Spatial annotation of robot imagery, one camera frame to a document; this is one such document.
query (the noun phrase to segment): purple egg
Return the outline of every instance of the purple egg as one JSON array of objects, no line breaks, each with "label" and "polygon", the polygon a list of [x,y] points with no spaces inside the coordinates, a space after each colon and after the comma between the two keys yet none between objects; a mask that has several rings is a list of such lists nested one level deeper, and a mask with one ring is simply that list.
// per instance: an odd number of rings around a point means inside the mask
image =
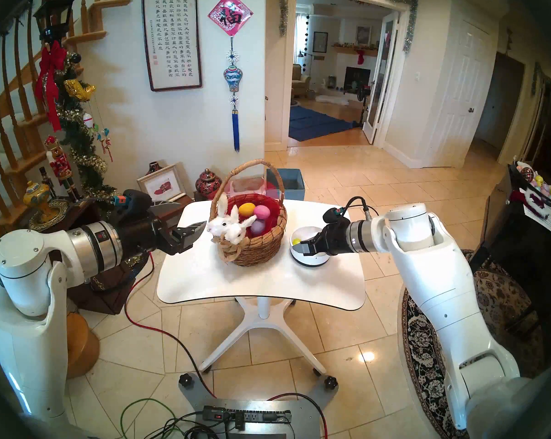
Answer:
[{"label": "purple egg", "polygon": [[254,236],[261,234],[263,230],[265,230],[265,222],[263,220],[255,220],[255,222],[251,224],[251,234]]}]

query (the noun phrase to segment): white bunny toy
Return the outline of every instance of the white bunny toy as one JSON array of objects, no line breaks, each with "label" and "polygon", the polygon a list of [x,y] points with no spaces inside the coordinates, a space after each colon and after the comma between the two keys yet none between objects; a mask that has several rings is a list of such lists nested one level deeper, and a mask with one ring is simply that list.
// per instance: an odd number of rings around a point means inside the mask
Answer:
[{"label": "white bunny toy", "polygon": [[252,215],[246,218],[242,223],[239,223],[239,208],[235,204],[231,209],[232,222],[227,226],[227,232],[225,233],[225,240],[233,245],[237,245],[245,237],[245,230],[250,227],[257,216]]},{"label": "white bunny toy", "polygon": [[229,200],[227,199],[226,194],[221,194],[219,201],[216,203],[216,217],[212,219],[208,225],[207,230],[213,235],[220,238],[223,234],[227,232],[229,225],[239,222],[239,213],[235,215],[235,220],[233,220],[233,214],[231,217],[227,215],[227,207],[229,205]]}]

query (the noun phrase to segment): table top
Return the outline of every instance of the table top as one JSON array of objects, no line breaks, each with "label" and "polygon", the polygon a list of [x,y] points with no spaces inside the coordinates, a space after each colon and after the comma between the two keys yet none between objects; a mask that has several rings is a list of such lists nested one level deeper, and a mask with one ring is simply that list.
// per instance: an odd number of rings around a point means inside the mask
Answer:
[{"label": "table top", "polygon": [[[286,232],[280,250],[268,262],[243,268],[219,259],[211,234],[204,234],[194,246],[180,254],[166,256],[157,294],[162,302],[224,296],[265,296],[298,299],[357,310],[365,302],[365,280],[357,253],[331,256],[318,268],[307,268],[293,259],[289,236],[299,227],[324,227],[322,214],[331,204],[284,200],[288,212]],[[178,226],[208,220],[210,201],[188,204]]]}]

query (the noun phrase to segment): blue tassel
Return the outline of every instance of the blue tassel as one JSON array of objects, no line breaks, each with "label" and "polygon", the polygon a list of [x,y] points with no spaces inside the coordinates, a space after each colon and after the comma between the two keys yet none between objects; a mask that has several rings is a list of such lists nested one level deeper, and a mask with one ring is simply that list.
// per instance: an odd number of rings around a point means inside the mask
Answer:
[{"label": "blue tassel", "polygon": [[233,109],[233,142],[235,144],[235,151],[239,152],[239,112]]}]

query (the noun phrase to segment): wicker basket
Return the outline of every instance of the wicker basket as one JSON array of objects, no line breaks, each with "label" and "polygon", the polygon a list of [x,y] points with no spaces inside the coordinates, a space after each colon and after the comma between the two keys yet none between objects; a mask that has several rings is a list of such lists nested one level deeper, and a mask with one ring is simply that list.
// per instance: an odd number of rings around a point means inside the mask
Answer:
[{"label": "wicker basket", "polygon": [[265,195],[260,195],[258,193],[248,193],[245,195],[237,195],[229,198],[228,210],[230,210],[234,204],[237,204],[239,207],[243,203],[257,204],[265,201],[273,201],[279,205],[280,213],[277,217],[275,225],[270,231],[257,237],[250,238],[246,236],[237,245],[231,244],[223,237],[213,238],[213,241],[216,242],[219,248],[220,258],[226,262],[232,261],[238,266],[254,266],[255,264],[264,263],[270,260],[271,257],[274,256],[280,249],[281,240],[284,237],[284,230],[286,229],[286,222],[288,220],[288,214],[286,212],[286,208],[284,207],[284,182],[282,181],[277,169],[271,163],[266,162],[262,159],[251,160],[250,162],[243,163],[241,166],[235,168],[227,175],[223,183],[220,185],[219,190],[217,190],[215,197],[211,203],[211,216],[209,220],[212,220],[216,217],[216,203],[219,200],[221,194],[225,191],[225,187],[227,186],[229,180],[244,169],[259,164],[267,166],[276,176],[278,188],[281,192],[279,202],[275,201],[272,198],[266,197]]}]

